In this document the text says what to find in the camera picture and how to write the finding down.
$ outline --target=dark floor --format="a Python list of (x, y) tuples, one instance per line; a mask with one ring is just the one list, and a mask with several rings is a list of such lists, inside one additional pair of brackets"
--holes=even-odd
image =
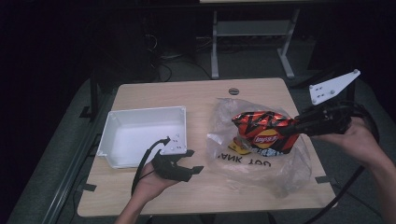
[[(219, 54), (219, 79), (281, 77), (290, 87), (312, 77), (317, 71), (307, 70), (315, 40), (293, 40), (288, 58), (295, 73), (295, 79), (287, 79), (276, 48), (281, 41), (261, 40), (259, 46), (238, 45), (232, 51), (224, 50)], [(172, 58), (177, 52), (171, 50), (164, 54)], [(159, 67), (160, 74), (155, 81), (208, 80), (210, 75), (210, 53), (208, 49), (199, 51), (194, 60), (191, 57), (177, 57), (166, 61)], [(114, 217), (79, 217), (76, 214), (79, 197), (79, 185), (84, 183), (92, 164), (92, 147), (95, 136), (100, 134), (106, 121), (117, 88), (112, 92), (99, 93), (99, 114), (94, 121), (79, 117), (82, 108), (90, 104), (90, 85), (87, 80), (75, 95), (64, 118), (53, 135), (40, 163), (30, 179), (24, 193), (16, 205), (8, 223), (43, 223), (51, 220), (56, 223), (111, 223)], [(290, 88), (290, 94), (299, 111), (310, 106), (308, 88)], [(381, 135), (381, 146), (395, 160), (396, 125), (389, 114), (375, 99), (374, 92), (360, 79), (356, 82), (356, 101), (364, 104), (375, 117)], [(339, 192), (358, 168), (358, 164), (342, 153), (339, 148), (313, 140), (326, 174), (335, 178), (339, 184), (334, 185), (334, 192)], [(71, 169), (75, 155), (83, 150), (84, 161), (78, 175), (70, 182), (73, 187), (66, 202), (59, 211), (59, 216), (50, 217), (48, 210), (55, 196), (62, 193), (59, 186), (64, 181), (64, 174)], [(367, 173), (363, 173), (349, 189), (336, 207), (316, 223), (382, 223), (377, 214), (378, 204), (375, 200), (374, 186)], [(318, 212), (318, 209), (272, 212), (277, 223), (303, 223)]]

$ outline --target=white tray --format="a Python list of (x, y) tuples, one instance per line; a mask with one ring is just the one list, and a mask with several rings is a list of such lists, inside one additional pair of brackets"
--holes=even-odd
[[(110, 111), (96, 155), (112, 168), (137, 167), (155, 142), (176, 135), (187, 150), (185, 106)], [(156, 146), (147, 162), (163, 147)]]

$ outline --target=plastic bag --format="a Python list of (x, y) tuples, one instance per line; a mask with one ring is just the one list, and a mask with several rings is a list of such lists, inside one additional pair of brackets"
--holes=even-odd
[(281, 108), (270, 108), (239, 99), (219, 99), (211, 120), (213, 126), (206, 139), (208, 166), (213, 172), (238, 182), (266, 187), (276, 197), (286, 197), (309, 181), (311, 162), (308, 150), (301, 136), (290, 153), (273, 157), (264, 157), (254, 152), (241, 155), (229, 149), (238, 133), (232, 118), (243, 112), (254, 111), (273, 111), (289, 116)]

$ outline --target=dark background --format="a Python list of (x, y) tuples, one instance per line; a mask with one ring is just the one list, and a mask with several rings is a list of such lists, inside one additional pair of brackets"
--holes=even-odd
[[(74, 94), (93, 72), (102, 91), (121, 83), (150, 82), (156, 72), (150, 66), (155, 59), (146, 51), (144, 34), (149, 29), (156, 29), (164, 44), (192, 56), (195, 36), (211, 35), (210, 11), (179, 11), (171, 17), (162, 11), (148, 17), (146, 12), (103, 8), (122, 2), (83, 2), (0, 3), (1, 223), (7, 221)], [(386, 1), (305, 6), (293, 37), (318, 41), (312, 69), (334, 63), (359, 68), (393, 117), (394, 9)]]

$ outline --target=wooden table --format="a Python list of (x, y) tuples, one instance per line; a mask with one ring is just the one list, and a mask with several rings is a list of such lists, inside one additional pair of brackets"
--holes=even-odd
[[(229, 93), (230, 88), (237, 88), (240, 93), (232, 96)], [(178, 164), (186, 167), (205, 166), (190, 182), (181, 182), (166, 189), (158, 198), (149, 202), (142, 211), (143, 215), (268, 211), (320, 208), (327, 205), (334, 193), (329, 183), (318, 184), (315, 180), (315, 177), (324, 176), (325, 173), (310, 139), (304, 134), (313, 173), (309, 184), (286, 198), (278, 199), (262, 187), (245, 186), (244, 190), (233, 189), (229, 179), (212, 173), (206, 166), (205, 140), (217, 98), (237, 98), (251, 103), (282, 107), (290, 116), (298, 115), (290, 93), (280, 78), (120, 86), (112, 110), (186, 106), (187, 147), (193, 149), (195, 154), (191, 158), (180, 160)], [(96, 189), (83, 192), (78, 214), (82, 217), (118, 215), (130, 198), (134, 172), (134, 168), (112, 169), (104, 158), (96, 157), (87, 180), (87, 184), (95, 185)]]

